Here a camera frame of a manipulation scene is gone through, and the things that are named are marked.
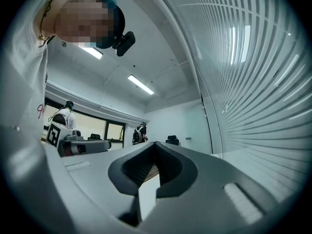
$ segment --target black window frame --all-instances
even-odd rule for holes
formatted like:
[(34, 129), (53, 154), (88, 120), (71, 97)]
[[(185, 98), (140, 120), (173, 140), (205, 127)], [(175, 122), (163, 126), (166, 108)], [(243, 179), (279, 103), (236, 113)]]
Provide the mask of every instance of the black window frame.
[[(64, 105), (60, 104), (60, 103), (57, 103), (49, 98), (45, 98), (44, 99), (44, 107), (46, 105), (49, 105), (51, 107), (54, 107), (54, 108), (61, 108), (63, 107)], [(119, 125), (119, 126), (122, 126), (122, 129), (123, 129), (123, 133), (122, 133), (122, 140), (117, 140), (117, 139), (109, 139), (110, 142), (112, 143), (122, 143), (122, 147), (124, 147), (124, 141), (125, 141), (125, 131), (126, 131), (126, 123), (122, 123), (122, 122), (118, 122), (118, 121), (114, 121), (114, 120), (110, 120), (110, 119), (105, 119), (105, 118), (101, 118), (101, 117), (97, 117), (97, 116), (94, 116), (94, 115), (90, 115), (90, 114), (87, 114), (87, 113), (84, 113), (82, 111), (78, 111), (76, 109), (73, 110), (73, 112), (76, 112), (78, 114), (82, 114), (82, 115), (85, 115), (85, 116), (88, 116), (88, 117), (92, 117), (92, 118), (96, 118), (96, 119), (100, 119), (100, 120), (104, 120), (106, 121), (106, 125), (105, 125), (105, 129), (104, 129), (104, 139), (106, 140), (107, 139), (107, 133), (108, 133), (108, 126), (109, 126), (109, 123), (110, 124), (114, 124), (114, 125)], [(45, 130), (48, 130), (49, 127), (48, 126), (44, 126), (43, 127)]]

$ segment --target white t-shirt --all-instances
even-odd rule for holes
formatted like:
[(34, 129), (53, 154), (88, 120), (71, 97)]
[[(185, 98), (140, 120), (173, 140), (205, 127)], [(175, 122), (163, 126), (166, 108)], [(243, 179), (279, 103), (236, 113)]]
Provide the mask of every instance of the white t-shirt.
[(68, 127), (73, 129), (76, 128), (76, 117), (70, 110), (63, 108), (56, 113), (56, 115), (58, 114), (61, 114), (65, 117)]
[[(29, 100), (20, 110), (19, 114), (21, 115), (15, 115), (20, 120), (14, 122), (12, 119), (11, 122), (18, 124), (21, 131), (31, 133), (38, 140), (43, 132), (48, 53), (46, 44), (40, 48), (36, 46), (39, 32), (34, 32), (33, 22), (38, 11), (46, 2), (47, 0), (27, 0), (25, 2), (7, 30), (0, 49), (0, 67), (4, 67), (0, 76), (7, 75), (10, 69), (15, 69), (29, 86), (27, 95)], [(11, 94), (15, 94), (16, 98), (14, 99), (22, 101), (21, 98), (26, 96), (25, 93), (24, 90), (12, 91)], [(12, 105), (1, 105), (1, 107), (3, 106), (12, 107)]]

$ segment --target window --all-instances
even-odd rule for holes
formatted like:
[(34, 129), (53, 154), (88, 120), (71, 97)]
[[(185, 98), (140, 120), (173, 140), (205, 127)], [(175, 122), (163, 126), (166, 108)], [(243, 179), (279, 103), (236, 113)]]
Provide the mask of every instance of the window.
[[(63, 105), (58, 104), (48, 98), (45, 99), (44, 109), (44, 130), (42, 139), (46, 138), (46, 132), (49, 129), (48, 119), (56, 113)], [(123, 148), (125, 123), (111, 121), (96, 116), (92, 116), (77, 110), (73, 110), (76, 117), (76, 128), (81, 131), (85, 140), (91, 134), (100, 135), (101, 139), (108, 139), (112, 143), (111, 150)]]

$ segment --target person in white shirt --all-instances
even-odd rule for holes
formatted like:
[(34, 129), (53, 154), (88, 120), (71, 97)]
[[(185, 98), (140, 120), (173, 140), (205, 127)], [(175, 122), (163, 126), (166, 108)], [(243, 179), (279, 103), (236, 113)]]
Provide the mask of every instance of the person in white shirt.
[(54, 120), (55, 119), (54, 117), (58, 118), (58, 115), (62, 115), (64, 116), (64, 119), (65, 119), (65, 125), (67, 127), (74, 129), (76, 128), (76, 117), (74, 113), (72, 112), (73, 109), (74, 109), (74, 103), (71, 100), (69, 100), (65, 103), (64, 107), (59, 109), (52, 117), (49, 118), (49, 121), (51, 119)]
[[(85, 47), (110, 48), (122, 35), (124, 25), (117, 0), (27, 0), (0, 46), (0, 84), (6, 84), (14, 73), (27, 87), (19, 90), (19, 82), (12, 89), (0, 91), (2, 103), (19, 106), (18, 115), (0, 110), (0, 125), (16, 125), (40, 140), (49, 39), (58, 36), (62, 41)], [(13, 94), (25, 94), (27, 100), (17, 104)]]

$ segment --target person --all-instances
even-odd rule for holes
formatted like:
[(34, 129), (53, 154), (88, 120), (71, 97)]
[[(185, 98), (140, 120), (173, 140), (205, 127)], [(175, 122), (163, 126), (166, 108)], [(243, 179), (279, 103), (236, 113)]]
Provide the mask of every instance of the person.
[(135, 132), (133, 133), (132, 144), (140, 144), (144, 143), (147, 140), (146, 137), (146, 123), (142, 122), (139, 126), (135, 128)]
[(63, 120), (65, 120), (64, 125), (74, 129), (76, 128), (76, 117), (74, 113), (72, 112), (73, 109), (74, 109), (74, 103), (71, 100), (69, 100), (66, 102), (64, 107), (59, 109), (52, 117), (49, 118), (49, 121), (52, 119), (53, 121), (58, 122), (58, 120), (55, 120), (55, 119), (58, 118), (58, 115), (62, 115)]
[(79, 46), (108, 48), (123, 30), (124, 17), (117, 0), (27, 0), (11, 22), (0, 49), (0, 83), (15, 72), (30, 91), (29, 100), (19, 108), (19, 119), (11, 121), (41, 138), (48, 80), (47, 42), (51, 37)]

